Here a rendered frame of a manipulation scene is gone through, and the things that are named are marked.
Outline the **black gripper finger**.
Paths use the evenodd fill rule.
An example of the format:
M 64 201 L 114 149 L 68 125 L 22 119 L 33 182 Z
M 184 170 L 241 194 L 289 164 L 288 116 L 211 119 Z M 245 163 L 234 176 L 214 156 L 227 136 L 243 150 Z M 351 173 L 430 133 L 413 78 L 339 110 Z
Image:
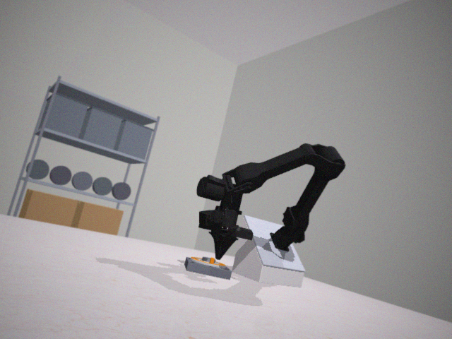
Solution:
M 214 239 L 214 244 L 215 244 L 215 259 L 217 259 L 217 252 L 218 252 L 218 244 L 219 244 L 219 239 L 216 233 L 213 232 L 209 232 L 209 234 L 211 234 L 211 236 Z
M 218 244 L 218 252 L 217 252 L 217 260 L 220 260 L 224 254 L 227 252 L 227 250 L 234 244 L 237 238 L 234 237 L 228 237 L 225 235 L 217 234 L 219 239 Z

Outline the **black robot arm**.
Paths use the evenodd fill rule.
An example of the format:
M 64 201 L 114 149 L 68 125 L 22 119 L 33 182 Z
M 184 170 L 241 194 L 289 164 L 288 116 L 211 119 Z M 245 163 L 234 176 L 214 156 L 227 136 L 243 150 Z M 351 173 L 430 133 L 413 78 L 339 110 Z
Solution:
M 345 168 L 339 152 L 333 146 L 321 144 L 302 144 L 299 148 L 266 160 L 240 165 L 222 174 L 222 179 L 208 175 L 200 179 L 197 195 L 213 201 L 221 201 L 240 207 L 243 194 L 249 194 L 260 188 L 266 180 L 288 172 L 302 165 L 315 167 L 314 174 L 307 184 L 297 205 L 287 207 L 283 213 L 282 226 L 275 234 L 270 233 L 276 249 L 290 251 L 288 246 L 293 242 L 305 240 L 305 232 L 309 225 L 309 214 L 318 201 L 328 182 L 338 178 Z M 235 183 L 232 183 L 234 177 Z M 227 224 L 227 209 L 205 210 L 199 212 L 199 223 L 206 226 Z

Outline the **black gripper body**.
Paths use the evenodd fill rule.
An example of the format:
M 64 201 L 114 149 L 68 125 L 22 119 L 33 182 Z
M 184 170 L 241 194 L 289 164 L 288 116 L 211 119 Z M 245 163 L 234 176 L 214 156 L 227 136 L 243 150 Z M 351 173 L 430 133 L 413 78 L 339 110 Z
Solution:
M 242 211 L 239 211 L 240 207 L 226 204 L 226 203 L 220 203 L 220 210 L 223 208 L 226 208 L 227 210 L 227 224 L 226 226 L 222 226 L 220 224 L 215 224 L 211 226 L 206 226 L 204 224 L 199 223 L 199 228 L 211 230 L 211 232 L 216 234 L 225 235 L 228 237 L 234 237 L 234 238 L 242 238 L 242 239 L 248 239 L 252 241 L 253 238 L 253 232 L 252 230 L 239 227 L 237 224 L 237 218 L 238 215 L 242 214 Z M 223 227 L 223 228 L 222 228 Z M 227 229 L 228 228 L 228 229 Z

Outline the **orange round plate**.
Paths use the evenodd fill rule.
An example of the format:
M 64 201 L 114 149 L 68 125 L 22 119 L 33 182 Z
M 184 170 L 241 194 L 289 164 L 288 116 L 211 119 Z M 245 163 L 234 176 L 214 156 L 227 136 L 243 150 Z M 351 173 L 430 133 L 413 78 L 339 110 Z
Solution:
M 199 264 L 203 264 L 203 265 L 211 266 L 211 267 L 215 267 L 215 268 L 226 268 L 225 264 L 218 263 L 218 262 L 214 263 L 214 260 L 215 260 L 214 258 L 210 258 L 210 263 L 206 262 L 206 261 L 202 261 L 202 258 L 196 258 L 196 257 L 191 257 L 190 260 L 195 263 L 199 263 Z

